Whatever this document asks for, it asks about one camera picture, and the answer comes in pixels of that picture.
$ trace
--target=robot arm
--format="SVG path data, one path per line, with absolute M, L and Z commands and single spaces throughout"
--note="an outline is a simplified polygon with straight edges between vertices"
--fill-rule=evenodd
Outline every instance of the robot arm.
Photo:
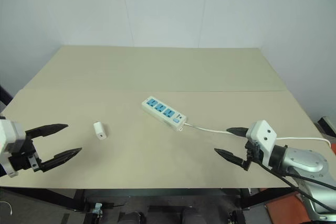
M 33 171 L 46 172 L 74 157 L 81 148 L 68 150 L 55 155 L 51 160 L 42 162 L 33 145 L 33 138 L 48 136 L 64 128 L 67 124 L 41 126 L 24 132 L 21 125 L 0 118 L 0 177 L 14 177 L 19 170 L 32 168 Z
M 277 175 L 292 176 L 300 190 L 329 209 L 336 209 L 336 181 L 329 174 L 328 162 L 321 154 L 275 145 L 277 134 L 265 120 L 254 123 L 249 129 L 230 128 L 227 131 L 248 138 L 245 145 L 247 159 L 215 149 L 224 159 L 245 170 L 249 169 L 251 162 L 255 162 Z M 304 195 L 302 201 L 311 220 L 336 221 L 336 212 L 325 209 Z

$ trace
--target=power strip switch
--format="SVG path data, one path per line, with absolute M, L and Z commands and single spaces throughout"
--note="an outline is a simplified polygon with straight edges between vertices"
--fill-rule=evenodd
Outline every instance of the power strip switch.
M 167 123 L 176 131 L 181 131 L 183 124 L 187 121 L 185 115 L 155 97 L 148 97 L 141 105 L 144 111 L 160 121 Z

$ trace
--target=white cable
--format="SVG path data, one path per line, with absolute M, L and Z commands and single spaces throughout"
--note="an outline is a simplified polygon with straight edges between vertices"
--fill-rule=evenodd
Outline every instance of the white cable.
M 11 206 L 11 204 L 10 204 L 10 203 L 8 203 L 8 202 L 6 202 L 6 201 L 0 201 L 0 203 L 6 203 L 6 204 L 8 204 L 8 205 L 9 205 L 9 208 L 11 209 L 11 213 L 10 213 L 10 215 L 12 215 L 12 214 L 13 214 L 13 211 L 12 211 L 12 206 Z
M 214 132 L 214 133 L 222 133 L 222 134 L 234 135 L 234 134 L 232 134 L 231 132 L 228 132 L 228 131 L 209 130 L 209 129 L 201 128 L 201 127 L 198 127 L 198 126 L 195 126 L 195 125 L 192 125 L 192 124 L 188 124 L 188 123 L 184 123 L 184 125 L 187 125 L 189 127 L 193 127 L 193 128 L 196 128 L 196 129 L 199 129 L 201 131 L 209 131 L 209 132 Z
M 320 138 L 320 137 L 293 137 L 293 136 L 289 136 L 289 137 L 278 137 L 277 140 L 285 140 L 285 139 L 309 139 L 309 140 L 320 140 L 320 141 L 324 141 L 326 142 L 329 147 L 331 148 L 331 143 L 328 139 L 325 138 Z

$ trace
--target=power strip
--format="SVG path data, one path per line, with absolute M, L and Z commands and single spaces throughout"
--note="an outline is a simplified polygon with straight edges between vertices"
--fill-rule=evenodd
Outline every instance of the power strip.
M 176 131 L 181 131 L 187 117 L 155 97 L 148 97 L 142 103 L 142 108 L 160 121 L 167 123 Z

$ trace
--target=blue outlet socket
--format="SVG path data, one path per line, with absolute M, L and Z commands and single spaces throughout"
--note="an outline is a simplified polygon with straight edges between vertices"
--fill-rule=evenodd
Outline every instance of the blue outlet socket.
M 165 111 L 165 112 L 163 112 L 163 114 L 164 114 L 165 116 L 167 116 L 167 117 L 171 118 L 171 117 L 172 117 L 172 115 L 173 115 L 173 114 L 175 114 L 175 112 L 174 112 L 174 111 L 172 111 L 172 110 L 170 110 L 170 109 L 166 109 L 166 111 Z
M 155 109 L 159 112 L 162 112 L 164 109 L 166 108 L 166 106 L 159 104 L 158 106 L 155 107 Z
M 158 102 L 155 101 L 153 98 L 147 102 L 147 104 L 151 107 L 154 107 Z

